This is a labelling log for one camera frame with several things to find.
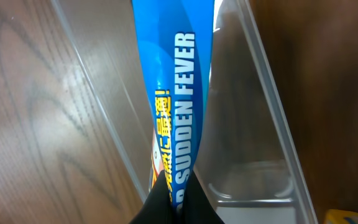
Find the blue fever patch box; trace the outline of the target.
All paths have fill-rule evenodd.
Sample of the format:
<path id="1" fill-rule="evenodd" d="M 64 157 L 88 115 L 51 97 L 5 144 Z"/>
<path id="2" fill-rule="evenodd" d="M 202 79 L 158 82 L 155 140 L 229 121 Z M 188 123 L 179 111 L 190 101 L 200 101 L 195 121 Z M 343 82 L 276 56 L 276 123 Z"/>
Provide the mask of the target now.
<path id="1" fill-rule="evenodd" d="M 214 1 L 133 0 L 132 6 L 169 198 L 181 213 L 208 99 Z"/>

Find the yellow medicine box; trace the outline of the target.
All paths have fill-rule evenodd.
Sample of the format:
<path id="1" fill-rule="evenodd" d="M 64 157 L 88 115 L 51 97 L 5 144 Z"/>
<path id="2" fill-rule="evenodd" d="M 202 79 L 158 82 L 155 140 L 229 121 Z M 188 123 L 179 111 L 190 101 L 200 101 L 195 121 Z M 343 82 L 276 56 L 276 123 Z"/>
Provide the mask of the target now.
<path id="1" fill-rule="evenodd" d="M 358 224 L 358 213 L 346 210 L 329 209 L 324 224 Z"/>

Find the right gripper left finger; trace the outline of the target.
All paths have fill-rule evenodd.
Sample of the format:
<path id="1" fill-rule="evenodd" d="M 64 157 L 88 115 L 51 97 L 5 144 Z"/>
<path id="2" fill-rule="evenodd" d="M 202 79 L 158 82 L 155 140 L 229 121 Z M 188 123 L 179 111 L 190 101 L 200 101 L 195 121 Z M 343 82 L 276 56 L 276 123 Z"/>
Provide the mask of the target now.
<path id="1" fill-rule="evenodd" d="M 157 179 L 139 213 L 130 224 L 173 224 L 175 218 L 165 179 Z"/>

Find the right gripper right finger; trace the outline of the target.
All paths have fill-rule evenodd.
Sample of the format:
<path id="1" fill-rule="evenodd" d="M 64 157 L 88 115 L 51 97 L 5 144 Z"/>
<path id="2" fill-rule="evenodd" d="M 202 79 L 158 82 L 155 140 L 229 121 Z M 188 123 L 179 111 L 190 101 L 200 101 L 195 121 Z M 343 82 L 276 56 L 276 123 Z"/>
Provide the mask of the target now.
<path id="1" fill-rule="evenodd" d="M 211 206 L 194 172 L 190 175 L 186 186 L 179 222 L 184 224 L 224 224 Z"/>

